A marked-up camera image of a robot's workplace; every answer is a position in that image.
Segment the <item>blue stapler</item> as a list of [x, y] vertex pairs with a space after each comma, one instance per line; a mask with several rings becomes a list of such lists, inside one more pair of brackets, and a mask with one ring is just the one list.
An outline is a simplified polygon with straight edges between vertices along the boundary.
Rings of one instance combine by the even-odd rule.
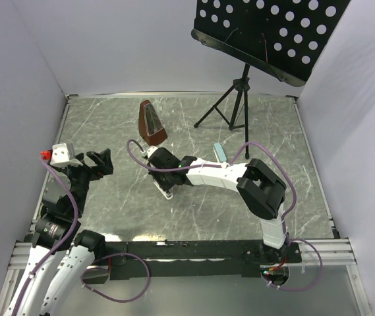
[[218, 163], [226, 163], [227, 157], [220, 143], [215, 143], [213, 146], [214, 155]]

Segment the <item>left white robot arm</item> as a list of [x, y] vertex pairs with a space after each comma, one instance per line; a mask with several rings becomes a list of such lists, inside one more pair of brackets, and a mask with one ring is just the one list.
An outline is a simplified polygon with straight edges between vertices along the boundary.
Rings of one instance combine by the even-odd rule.
[[43, 199], [23, 276], [5, 315], [54, 315], [86, 268], [104, 261], [103, 235], [79, 232], [90, 183], [113, 174], [111, 150], [76, 154], [71, 143], [55, 144], [40, 161], [64, 194]]

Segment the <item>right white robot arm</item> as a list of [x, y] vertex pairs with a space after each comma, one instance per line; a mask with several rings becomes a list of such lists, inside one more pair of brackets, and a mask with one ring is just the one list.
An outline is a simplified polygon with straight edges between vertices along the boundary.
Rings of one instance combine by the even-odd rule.
[[287, 254], [283, 228], [283, 203], [286, 185], [260, 159], [228, 165], [213, 163], [193, 156], [181, 160], [164, 147], [152, 146], [144, 154], [154, 184], [167, 199], [174, 186], [213, 186], [237, 192], [249, 211], [260, 219], [264, 255], [271, 262], [281, 261]]

